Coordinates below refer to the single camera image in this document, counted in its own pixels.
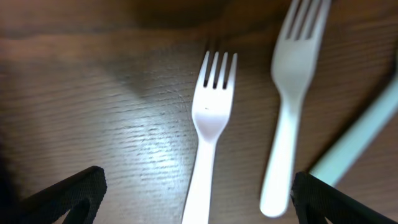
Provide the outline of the pale blue plastic fork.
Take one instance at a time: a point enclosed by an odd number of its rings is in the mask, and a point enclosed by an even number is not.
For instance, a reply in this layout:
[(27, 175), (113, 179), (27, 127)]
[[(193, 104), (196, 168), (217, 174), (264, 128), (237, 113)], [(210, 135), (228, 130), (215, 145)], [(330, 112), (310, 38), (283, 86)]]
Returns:
[(392, 80), (385, 89), (310, 169), (309, 174), (334, 187), (396, 113), (397, 69), (395, 68)]

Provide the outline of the white plastic fork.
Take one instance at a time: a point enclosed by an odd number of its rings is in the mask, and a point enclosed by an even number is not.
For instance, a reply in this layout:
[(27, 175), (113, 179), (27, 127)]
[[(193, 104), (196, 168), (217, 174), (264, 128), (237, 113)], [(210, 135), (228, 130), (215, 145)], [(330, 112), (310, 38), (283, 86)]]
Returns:
[(331, 0), (293, 0), (274, 48), (271, 76), (280, 96), (272, 149), (259, 208), (267, 217), (282, 216), (289, 205), (300, 117), (318, 54)]
[(208, 223), (216, 144), (229, 121), (233, 106), (238, 55), (233, 54), (228, 79), (225, 80), (228, 53), (224, 53), (217, 81), (218, 52), (214, 54), (210, 75), (208, 79), (205, 78), (209, 56), (210, 52), (206, 52), (192, 102), (192, 121), (198, 135), (198, 149), (182, 224)]

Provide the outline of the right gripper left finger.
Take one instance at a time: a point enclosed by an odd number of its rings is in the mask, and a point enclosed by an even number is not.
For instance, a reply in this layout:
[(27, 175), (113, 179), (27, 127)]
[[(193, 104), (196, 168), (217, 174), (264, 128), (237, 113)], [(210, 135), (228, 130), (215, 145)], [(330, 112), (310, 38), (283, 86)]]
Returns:
[(104, 169), (91, 166), (13, 207), (1, 210), (1, 223), (92, 224), (107, 191)]

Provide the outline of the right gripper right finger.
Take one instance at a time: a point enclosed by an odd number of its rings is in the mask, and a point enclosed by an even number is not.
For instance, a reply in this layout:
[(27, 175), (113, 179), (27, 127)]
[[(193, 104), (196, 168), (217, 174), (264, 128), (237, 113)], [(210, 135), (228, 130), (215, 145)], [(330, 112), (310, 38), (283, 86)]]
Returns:
[(291, 198), (300, 224), (397, 224), (306, 172), (296, 173)]

